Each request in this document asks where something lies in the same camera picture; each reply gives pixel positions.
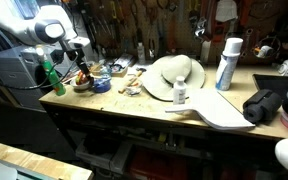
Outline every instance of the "wall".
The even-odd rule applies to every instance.
[[[88,15],[93,19],[96,32],[94,33],[96,41],[102,47],[106,48],[106,52],[111,56],[118,56],[122,52],[128,52],[136,55],[136,41],[133,43],[133,37],[136,35],[136,26],[134,17],[132,15],[132,0],[114,0],[116,6],[117,19],[124,19],[125,26],[122,23],[118,23],[117,27],[120,31],[121,43],[115,46],[114,39],[108,32],[104,19],[107,21],[108,26],[113,25],[114,18],[112,17],[111,0],[84,0],[79,1],[79,4],[83,4],[89,7]],[[201,55],[202,42],[199,38],[194,38],[192,33],[191,25],[188,17],[189,2],[186,0],[170,0],[178,5],[174,12],[168,10],[162,10],[158,7],[156,0],[147,0],[148,10],[157,10],[157,17],[150,23],[150,17],[152,14],[147,13],[147,9],[141,0],[134,0],[137,6],[137,18],[138,27],[142,30],[143,43],[146,48],[146,57],[149,57],[148,47],[149,39],[153,39],[155,42],[155,55],[157,55],[159,41],[158,41],[158,22],[165,27],[165,37],[168,41],[172,40],[172,34],[175,40],[176,53],[183,53],[189,55],[196,55],[197,59]],[[162,6],[166,0],[159,1]],[[201,4],[204,1],[198,1],[198,11],[201,9]],[[118,4],[121,5],[123,13],[118,8]],[[280,54],[274,54],[271,58],[260,59],[253,55],[253,47],[263,38],[269,34],[276,36],[278,32],[275,31],[276,22],[284,17],[288,13],[288,0],[236,0],[237,4],[237,15],[238,21],[234,26],[234,36],[241,37],[244,39],[242,51],[246,52],[243,58],[240,58],[239,63],[241,64],[268,64],[273,61],[278,61],[281,57]],[[230,22],[224,22],[219,27],[223,28],[223,37],[228,31]],[[252,29],[250,35],[249,44],[247,47],[246,42],[246,31]],[[219,61],[220,54],[222,53],[225,45],[225,41],[219,40],[211,43],[208,63],[213,64]]]

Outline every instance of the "spray can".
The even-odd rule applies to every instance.
[[[228,38],[221,61],[216,72],[216,88],[226,91],[229,89],[240,50],[243,44],[241,38]]]
[[[39,56],[40,62],[45,70],[46,76],[48,76],[48,80],[50,81],[51,84],[54,84],[53,89],[56,95],[61,96],[65,94],[66,89],[63,86],[63,84],[59,82],[60,78],[58,77],[57,73],[55,72],[54,69],[50,71],[52,69],[52,64],[50,63],[50,61],[46,59],[46,55],[44,54],[43,49],[39,47],[36,48],[36,53]]]

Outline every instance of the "straw hat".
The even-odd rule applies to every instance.
[[[143,73],[146,90],[163,101],[173,101],[173,84],[177,76],[183,76],[187,84],[186,97],[194,89],[200,89],[205,80],[203,67],[185,55],[165,56],[155,61]]]

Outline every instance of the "wooden workbench top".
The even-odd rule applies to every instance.
[[[206,78],[203,88],[215,89],[217,67],[204,67],[204,69]],[[219,91],[240,112],[243,111],[243,103],[257,92],[253,74],[277,75],[277,70],[271,67],[238,67],[234,72],[230,89]],[[125,78],[113,78],[111,90],[103,94],[95,94],[90,90],[75,92],[71,86],[67,85],[66,94],[63,96],[56,96],[54,92],[50,92],[42,97],[40,102],[118,116],[137,117],[143,120],[172,122],[196,128],[211,128],[200,119],[196,112],[182,115],[165,113],[164,107],[171,106],[172,102],[163,102],[153,98],[144,87],[138,96],[130,97],[126,93],[119,94],[120,85],[128,78],[127,76]],[[278,110],[273,121],[265,122],[265,124],[260,123],[252,130],[231,132],[271,139],[288,138],[288,129],[280,121],[281,111],[282,108]]]
[[[90,180],[93,172],[0,143],[0,160],[60,180]]]

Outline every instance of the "tool wall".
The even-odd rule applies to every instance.
[[[123,52],[137,55],[138,42],[142,42],[147,60],[167,54],[200,59],[203,43],[210,42],[207,62],[214,64],[220,60],[225,38],[240,37],[244,40],[240,64],[268,64],[288,58],[288,48],[282,46],[288,43],[288,0],[81,2],[91,39],[107,56],[117,57]],[[261,45],[271,47],[271,54],[260,56]]]

